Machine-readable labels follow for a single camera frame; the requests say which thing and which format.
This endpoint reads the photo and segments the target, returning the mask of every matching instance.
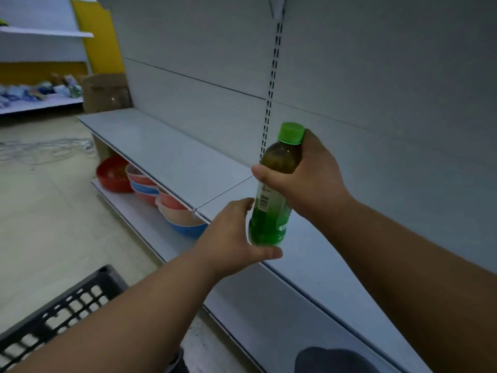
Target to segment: blue bowl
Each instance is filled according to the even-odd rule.
[[[173,224],[168,219],[165,219],[167,223],[178,233],[183,234],[184,236],[198,239],[205,229],[207,229],[208,224],[202,224],[197,226],[181,226],[177,224]]]
[[[158,188],[157,186],[147,186],[145,184],[140,184],[137,182],[130,181],[131,183],[131,188],[133,188],[135,191],[141,192],[141,193],[147,193],[149,195],[158,195]]]

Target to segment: barcode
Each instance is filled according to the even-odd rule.
[[[269,204],[269,197],[267,197],[264,194],[261,194],[259,199],[259,209],[263,212],[267,212],[268,204]]]

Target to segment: lower shelf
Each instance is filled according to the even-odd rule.
[[[36,110],[40,108],[64,106],[67,104],[83,103],[83,97],[69,98],[65,95],[50,94],[46,100],[39,102],[13,101],[8,107],[0,108],[0,115],[11,114],[13,112]]]
[[[177,257],[195,244],[195,240],[173,231],[158,209],[133,194],[108,192],[97,179],[92,184],[162,261]],[[267,372],[293,371],[298,352],[312,346],[355,351],[381,373],[398,371],[263,264],[222,280],[204,306]]]

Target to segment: tiled floor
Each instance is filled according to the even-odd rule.
[[[0,142],[82,137],[74,109],[0,118]],[[161,264],[96,195],[96,155],[41,159],[0,161],[0,332],[104,264],[130,285]],[[203,310],[182,345],[192,373],[258,371]]]

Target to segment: cable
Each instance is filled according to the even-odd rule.
[[[89,138],[64,138],[39,143],[0,142],[0,162],[19,160],[26,164],[40,165],[65,160],[79,153],[91,155],[93,152],[94,144]]]

